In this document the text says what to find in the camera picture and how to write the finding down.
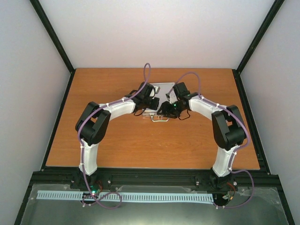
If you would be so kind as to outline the aluminium poker case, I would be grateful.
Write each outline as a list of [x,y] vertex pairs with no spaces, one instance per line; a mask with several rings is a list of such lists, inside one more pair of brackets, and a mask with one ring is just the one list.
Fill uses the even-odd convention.
[[174,93],[173,86],[175,85],[174,82],[161,82],[161,83],[151,83],[156,89],[155,97],[159,98],[159,104],[156,110],[146,109],[142,117],[148,118],[152,122],[167,122],[169,118],[165,115],[158,114],[158,110],[160,109],[161,105],[168,101],[169,103],[174,103],[177,101],[177,97]]

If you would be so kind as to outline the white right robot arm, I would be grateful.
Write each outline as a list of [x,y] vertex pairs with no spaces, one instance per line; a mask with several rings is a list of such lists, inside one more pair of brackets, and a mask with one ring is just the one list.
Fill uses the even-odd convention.
[[237,151],[249,144],[250,137],[241,113],[236,105],[225,106],[212,102],[200,93],[191,93],[183,82],[172,87],[175,100],[170,92],[157,113],[168,118],[177,119],[183,111],[201,114],[212,122],[214,140],[218,146],[213,172],[218,178],[229,175]]

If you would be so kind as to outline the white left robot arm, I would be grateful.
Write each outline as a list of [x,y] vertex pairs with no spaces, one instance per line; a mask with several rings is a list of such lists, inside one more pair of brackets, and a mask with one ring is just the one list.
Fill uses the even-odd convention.
[[86,188],[94,188],[98,178],[93,174],[97,170],[97,152],[111,120],[139,110],[157,110],[160,87],[142,82],[138,90],[133,90],[123,98],[106,104],[89,102],[76,123],[75,129],[81,146],[79,169],[84,175],[81,183]]

